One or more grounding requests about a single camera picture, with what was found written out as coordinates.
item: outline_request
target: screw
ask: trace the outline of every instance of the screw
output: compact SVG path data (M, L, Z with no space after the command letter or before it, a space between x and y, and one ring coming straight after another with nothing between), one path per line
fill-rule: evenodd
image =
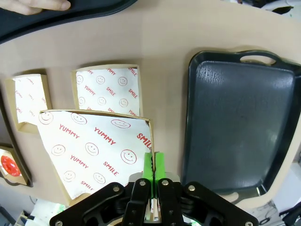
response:
M118 186L113 187L113 191L118 192L120 189Z
M60 220L56 221L55 226L63 226L62 221L60 221Z
M189 187L188 187L188 190L190 190L191 192L193 192L195 189L196 189L196 188L195 188L195 186L193 186L193 185L189 185Z
M163 180L163 181L162 181L162 184L163 184L164 186L166 186L166 185L168 185L168 181L167 181L167 180Z

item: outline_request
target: green gripper pad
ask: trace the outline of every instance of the green gripper pad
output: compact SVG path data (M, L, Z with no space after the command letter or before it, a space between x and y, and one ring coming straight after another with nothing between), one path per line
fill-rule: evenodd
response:
M151 198L154 197L153 194L153 170L152 170L152 155L151 153L145 153L144 154L144 167L143 167L143 173L142 173L142 178L148 179L151 183Z

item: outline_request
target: finger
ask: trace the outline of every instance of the finger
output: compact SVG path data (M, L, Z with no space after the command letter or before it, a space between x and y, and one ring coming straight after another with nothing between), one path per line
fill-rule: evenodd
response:
M0 0L0 7L24 15L32 15L42 11L41 8L32 8L16 0Z
M71 3L66 0L19 0L19 2L30 7L51 10L67 10L71 6Z

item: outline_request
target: beige table surface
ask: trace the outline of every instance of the beige table surface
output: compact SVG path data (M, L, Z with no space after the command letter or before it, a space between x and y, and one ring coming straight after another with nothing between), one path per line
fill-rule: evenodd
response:
M1 44L3 98L8 107L5 78L40 72L48 75L53 107L71 109L71 70L107 63L138 64L144 116L154 121L155 150L165 153L166 169L180 175L192 56L204 49L255 48L301 64L300 37L300 23L257 8L219 0L139 0L112 16L47 28ZM13 189L66 204L39 135L16 130L14 134L34 187Z

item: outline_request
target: cardboard food container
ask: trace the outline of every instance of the cardboard food container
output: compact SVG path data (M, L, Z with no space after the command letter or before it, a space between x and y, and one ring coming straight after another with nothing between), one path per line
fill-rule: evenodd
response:
M99 65L71 72L76 109L142 116L138 65Z
M27 74L5 81L9 108L18 131L38 133L42 110L52 109L47 76Z
M0 173L2 177L11 185L27 185L24 177L12 156L13 149L0 146Z
M46 110L38 124L43 145L74 205L111 182L128 183L154 157L151 121L90 110Z

